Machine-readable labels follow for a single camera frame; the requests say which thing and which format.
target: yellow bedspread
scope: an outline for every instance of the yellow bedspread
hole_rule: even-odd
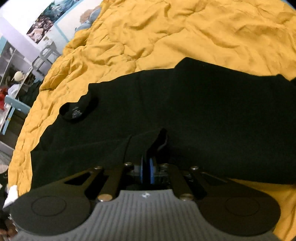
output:
[[[101,6],[93,26],[77,32],[53,64],[25,121],[9,167],[9,185],[17,184],[20,195],[30,190],[30,151],[61,105],[78,101],[89,83],[173,68],[186,56],[296,77],[296,11],[280,0],[105,0]],[[296,186],[243,183],[276,198],[282,213],[274,233],[291,240]]]

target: wrinkled fabric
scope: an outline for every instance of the wrinkled fabric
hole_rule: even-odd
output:
[[[26,118],[9,167],[9,185],[18,185],[19,195],[30,190],[30,151],[59,108],[77,102],[89,83],[173,68],[184,57],[249,74],[296,77],[296,11],[280,0],[117,0],[101,7],[93,25],[77,32],[52,65]],[[274,233],[291,240],[295,186],[247,184],[280,203]]]

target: red cloth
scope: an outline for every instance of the red cloth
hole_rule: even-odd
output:
[[[5,96],[8,95],[8,92],[7,92],[7,88],[0,88],[0,109],[1,110],[5,110],[4,109],[4,99],[5,99]]]

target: yellow blanket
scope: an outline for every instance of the yellow blanket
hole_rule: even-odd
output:
[[[78,101],[89,83],[173,68],[186,56],[250,74],[296,76],[296,11],[280,0],[105,0],[101,6],[92,27],[77,32],[53,64],[25,121],[9,167],[9,185],[17,184],[20,195],[30,190],[30,151],[61,105]],[[296,187],[243,183],[276,198],[282,213],[274,233],[291,240]]]

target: black t-shirt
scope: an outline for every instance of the black t-shirt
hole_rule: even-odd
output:
[[[183,59],[89,84],[31,152],[32,188],[141,155],[165,128],[169,163],[269,183],[296,181],[296,86]]]

